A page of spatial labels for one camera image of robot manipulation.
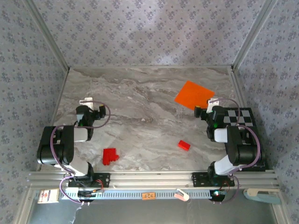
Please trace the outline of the orange paper sheet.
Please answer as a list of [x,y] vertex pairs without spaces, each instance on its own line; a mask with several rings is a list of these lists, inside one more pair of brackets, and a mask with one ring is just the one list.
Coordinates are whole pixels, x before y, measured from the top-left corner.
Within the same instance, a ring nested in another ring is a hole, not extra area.
[[215,92],[200,86],[194,82],[187,81],[174,101],[190,110],[194,110],[195,106],[206,109],[207,101],[215,95]]

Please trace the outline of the black and grey checkerboard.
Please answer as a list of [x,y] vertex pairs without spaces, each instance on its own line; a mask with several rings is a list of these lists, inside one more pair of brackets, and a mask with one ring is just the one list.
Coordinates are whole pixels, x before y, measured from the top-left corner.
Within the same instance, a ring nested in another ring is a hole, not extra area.
[[249,107],[225,108],[224,127],[229,126],[228,142],[225,149],[230,162],[234,166],[248,165],[257,156],[257,142],[254,136],[245,128],[234,128],[236,124],[249,127],[258,139],[260,135],[256,126],[256,121]]

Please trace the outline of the small red toy brick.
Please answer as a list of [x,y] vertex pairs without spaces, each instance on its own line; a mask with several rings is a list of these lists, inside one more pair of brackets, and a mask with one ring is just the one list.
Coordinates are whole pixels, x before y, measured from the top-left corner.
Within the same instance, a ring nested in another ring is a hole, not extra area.
[[183,140],[180,140],[178,143],[178,147],[185,151],[189,151],[191,145]]

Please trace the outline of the red toy brick assembly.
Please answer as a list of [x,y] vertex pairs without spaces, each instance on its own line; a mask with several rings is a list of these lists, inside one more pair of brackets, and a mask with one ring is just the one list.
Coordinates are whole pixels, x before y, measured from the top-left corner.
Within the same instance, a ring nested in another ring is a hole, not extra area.
[[116,148],[105,148],[103,149],[102,164],[108,166],[110,162],[117,161],[119,155],[116,153]]

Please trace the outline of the teal and beige tool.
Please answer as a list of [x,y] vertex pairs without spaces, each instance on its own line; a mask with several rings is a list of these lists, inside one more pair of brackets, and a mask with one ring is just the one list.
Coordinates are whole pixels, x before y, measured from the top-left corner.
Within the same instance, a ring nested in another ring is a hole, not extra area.
[[243,191],[243,195],[252,201],[269,203],[269,204],[281,204],[282,201],[278,195],[279,189],[258,189],[248,188]]

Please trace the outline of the aluminium side rail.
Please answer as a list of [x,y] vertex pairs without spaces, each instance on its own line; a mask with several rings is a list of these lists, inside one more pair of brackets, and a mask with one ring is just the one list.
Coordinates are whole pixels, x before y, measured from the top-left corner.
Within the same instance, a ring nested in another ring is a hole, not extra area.
[[61,102],[62,94],[63,94],[63,91],[64,91],[64,87],[65,87],[66,80],[67,80],[67,77],[69,75],[69,72],[70,72],[70,68],[66,71],[64,79],[62,81],[62,86],[60,88],[60,91],[59,91],[59,94],[58,94],[58,98],[56,100],[54,112],[52,113],[52,117],[51,117],[51,121],[50,121],[50,126],[54,125],[54,123],[56,121],[57,112],[58,112],[58,109],[59,109],[59,105],[60,105],[60,102]]
[[246,100],[245,100],[245,97],[244,97],[244,94],[242,91],[242,85],[238,79],[238,76],[234,73],[231,66],[228,66],[228,73],[230,75],[232,86],[234,88],[235,95],[236,95],[236,98],[237,98],[237,101],[238,101],[240,107],[247,107],[247,103],[246,103]]

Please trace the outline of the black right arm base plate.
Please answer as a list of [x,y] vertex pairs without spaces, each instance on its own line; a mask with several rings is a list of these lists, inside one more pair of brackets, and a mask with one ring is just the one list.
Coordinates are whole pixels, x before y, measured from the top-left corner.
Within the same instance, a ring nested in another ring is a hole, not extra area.
[[210,175],[208,172],[194,172],[191,176],[194,187],[234,187],[235,182],[228,176]]

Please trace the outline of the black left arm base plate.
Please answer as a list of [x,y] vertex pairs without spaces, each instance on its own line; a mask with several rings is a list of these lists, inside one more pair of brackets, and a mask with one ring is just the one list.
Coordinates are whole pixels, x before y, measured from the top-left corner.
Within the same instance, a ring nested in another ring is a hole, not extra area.
[[69,180],[68,187],[73,188],[108,188],[110,183],[109,173],[95,173],[93,176],[76,176]]

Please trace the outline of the long aluminium frame beam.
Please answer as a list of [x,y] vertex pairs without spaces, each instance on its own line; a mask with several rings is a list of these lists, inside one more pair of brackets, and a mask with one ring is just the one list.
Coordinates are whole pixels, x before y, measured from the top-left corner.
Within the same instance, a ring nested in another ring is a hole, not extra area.
[[[192,171],[108,171],[111,190],[192,189]],[[33,189],[57,188],[66,174],[63,171],[30,172],[26,184]],[[240,188],[278,189],[273,170],[237,172]]]

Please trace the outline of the aluminium corner post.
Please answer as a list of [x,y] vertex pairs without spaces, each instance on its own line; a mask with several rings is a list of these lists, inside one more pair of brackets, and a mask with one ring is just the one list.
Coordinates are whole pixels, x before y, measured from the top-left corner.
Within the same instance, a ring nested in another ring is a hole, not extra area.
[[232,64],[232,71],[236,72],[240,68],[243,60],[248,54],[252,44],[256,40],[258,34],[262,30],[264,24],[266,23],[268,17],[270,16],[273,8],[277,4],[278,0],[265,0],[259,13],[257,14],[256,20],[253,22],[241,49],[238,51],[236,58]]
[[38,29],[42,33],[45,41],[47,42],[49,48],[51,49],[55,59],[61,66],[61,68],[64,71],[69,71],[69,66],[67,65],[67,62],[59,49],[58,45],[56,44],[53,35],[51,34],[50,30],[48,29],[42,15],[39,13],[37,6],[33,2],[33,0],[22,0],[23,4],[29,11],[33,21],[37,25]]

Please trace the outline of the aluminium frame bar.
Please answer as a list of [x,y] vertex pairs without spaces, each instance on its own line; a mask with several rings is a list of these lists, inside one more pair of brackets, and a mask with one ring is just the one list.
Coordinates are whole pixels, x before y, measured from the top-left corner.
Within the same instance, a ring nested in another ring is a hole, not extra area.
[[282,192],[277,189],[276,194],[281,200],[281,204],[272,205],[277,224],[292,224],[292,220],[290,218],[287,204]]
[[30,210],[31,210],[32,204],[34,202],[35,195],[36,195],[36,191],[32,190],[32,189],[27,189],[24,192],[24,194],[20,200],[20,204],[18,206],[17,213],[13,220],[13,224],[27,224]]

